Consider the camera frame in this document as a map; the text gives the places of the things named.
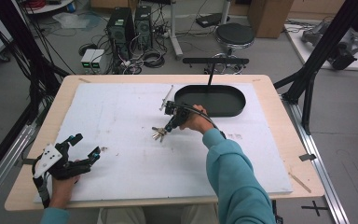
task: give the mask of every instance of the teal sweater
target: teal sweater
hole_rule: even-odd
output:
[[[252,164],[234,141],[226,140],[217,129],[203,135],[202,142],[209,149],[206,172],[219,199],[219,222],[275,223],[271,201],[257,182]],[[47,208],[42,224],[67,223],[69,213]]]

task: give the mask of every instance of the white drawing sheet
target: white drawing sheet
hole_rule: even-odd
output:
[[[170,96],[185,85],[174,85]],[[237,141],[268,193],[292,186],[252,84],[231,84],[246,97],[236,117],[213,118],[226,137]],[[171,84],[80,84],[56,143],[83,134],[70,147],[70,160],[82,160],[96,147],[101,158],[83,174],[73,201],[161,199],[214,196],[205,170],[207,148],[200,133],[172,130],[162,143],[152,127],[171,118],[160,111]]]

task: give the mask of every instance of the black oval tray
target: black oval tray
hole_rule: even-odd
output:
[[[225,85],[189,85],[176,92],[177,104],[202,105],[210,117],[234,117],[246,105],[243,93]]]

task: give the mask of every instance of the robotic hand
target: robotic hand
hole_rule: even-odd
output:
[[[45,208],[48,207],[50,203],[47,188],[47,172],[56,179],[68,179],[89,172],[94,162],[100,159],[101,150],[99,147],[96,147],[91,151],[87,159],[83,161],[69,161],[69,146],[76,145],[82,138],[83,136],[78,133],[75,137],[70,136],[55,146],[48,145],[43,153],[34,161],[32,167],[33,180]]]

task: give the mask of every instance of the person's arm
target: person's arm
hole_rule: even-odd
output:
[[[66,180],[56,180],[51,178],[53,182],[53,192],[50,205],[43,213],[41,224],[65,224],[69,219],[69,212],[64,210],[72,197],[72,189],[79,179],[79,175]]]
[[[204,112],[201,105],[193,105]],[[189,128],[203,134],[209,149],[206,170],[217,195],[220,224],[275,223],[271,201],[255,178],[252,164],[241,147],[225,139],[219,130],[197,114],[191,114],[181,130]]]

